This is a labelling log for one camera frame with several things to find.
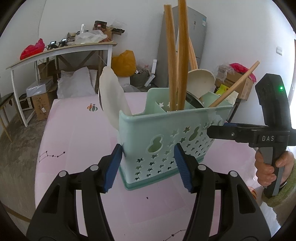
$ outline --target yellow plastic bag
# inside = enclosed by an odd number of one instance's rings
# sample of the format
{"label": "yellow plastic bag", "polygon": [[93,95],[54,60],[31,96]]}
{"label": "yellow plastic bag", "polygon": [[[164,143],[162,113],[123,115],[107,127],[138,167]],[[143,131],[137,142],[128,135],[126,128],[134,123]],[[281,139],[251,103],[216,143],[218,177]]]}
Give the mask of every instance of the yellow plastic bag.
{"label": "yellow plastic bag", "polygon": [[136,71],[136,58],[133,51],[126,50],[112,58],[111,69],[119,77],[130,77]]}

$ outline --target refrigerator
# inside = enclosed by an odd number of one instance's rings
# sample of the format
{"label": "refrigerator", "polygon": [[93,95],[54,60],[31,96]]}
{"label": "refrigerator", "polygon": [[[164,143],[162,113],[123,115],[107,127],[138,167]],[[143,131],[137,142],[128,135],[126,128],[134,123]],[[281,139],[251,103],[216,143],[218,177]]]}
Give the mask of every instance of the refrigerator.
{"label": "refrigerator", "polygon": [[[205,42],[206,34],[206,22],[207,18],[197,12],[196,10],[187,7],[187,16],[188,16],[188,33],[191,39],[195,57],[197,60],[198,66],[200,66],[202,51]],[[178,6],[173,7],[173,18],[175,25],[175,34],[176,42],[178,39],[178,29],[179,29],[179,19],[178,19]],[[157,53],[157,65],[155,71],[155,79],[153,83],[157,87],[168,87],[168,52],[167,52],[167,41],[166,41],[166,32],[165,32],[165,18],[163,17],[163,22],[160,32],[160,40],[158,45]]]}

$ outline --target utensil holder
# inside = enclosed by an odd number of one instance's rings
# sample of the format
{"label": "utensil holder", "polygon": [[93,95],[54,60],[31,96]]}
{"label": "utensil holder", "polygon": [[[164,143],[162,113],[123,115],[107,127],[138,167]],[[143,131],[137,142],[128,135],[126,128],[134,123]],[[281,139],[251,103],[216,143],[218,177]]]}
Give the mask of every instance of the utensil holder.
{"label": "utensil holder", "polygon": [[207,108],[218,98],[208,92],[202,97],[205,108],[196,109],[186,102],[184,110],[169,112],[169,89],[152,88],[143,113],[126,116],[120,111],[119,141],[124,149],[120,174],[126,189],[178,173],[173,151],[177,143],[201,162],[214,141],[207,136],[207,128],[222,126],[232,108],[226,100],[218,107]]}

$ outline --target white wall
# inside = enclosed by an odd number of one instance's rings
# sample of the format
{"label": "white wall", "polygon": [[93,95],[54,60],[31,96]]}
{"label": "white wall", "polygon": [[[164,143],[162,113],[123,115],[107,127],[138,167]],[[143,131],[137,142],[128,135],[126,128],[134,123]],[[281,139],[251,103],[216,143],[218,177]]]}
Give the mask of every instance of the white wall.
{"label": "white wall", "polygon": [[[0,37],[0,93],[2,96],[13,92],[8,66],[20,60],[22,51],[38,38],[38,27],[46,0],[27,0],[15,13]],[[24,94],[34,81],[34,65],[28,64],[15,70],[18,94]],[[15,115],[15,107],[7,105],[8,119]]]}
{"label": "white wall", "polygon": [[[48,44],[59,41],[67,32],[76,32],[84,23],[92,28],[95,20],[114,19],[126,23],[126,32],[115,36],[114,53],[133,50],[138,62],[151,64],[157,56],[163,5],[177,0],[50,0],[41,18],[39,37]],[[213,71],[223,63],[238,62],[250,67],[261,61],[254,74],[282,76],[290,89],[295,60],[294,33],[272,0],[188,0],[187,5],[207,16],[207,35],[201,68]],[[284,50],[276,54],[276,47]],[[241,103],[233,121],[263,124],[255,90]]]}

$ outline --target human hand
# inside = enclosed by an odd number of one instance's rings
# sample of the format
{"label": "human hand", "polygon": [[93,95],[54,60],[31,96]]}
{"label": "human hand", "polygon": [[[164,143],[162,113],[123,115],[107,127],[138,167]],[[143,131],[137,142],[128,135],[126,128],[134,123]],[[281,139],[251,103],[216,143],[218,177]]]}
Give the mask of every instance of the human hand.
{"label": "human hand", "polygon": [[[258,183],[262,186],[269,186],[276,180],[274,174],[274,167],[265,164],[262,154],[257,151],[255,154],[255,167],[257,168],[256,176],[258,177]],[[281,184],[288,179],[291,174],[294,165],[294,155],[290,151],[285,151],[280,158],[276,161],[277,167],[285,167]]]}

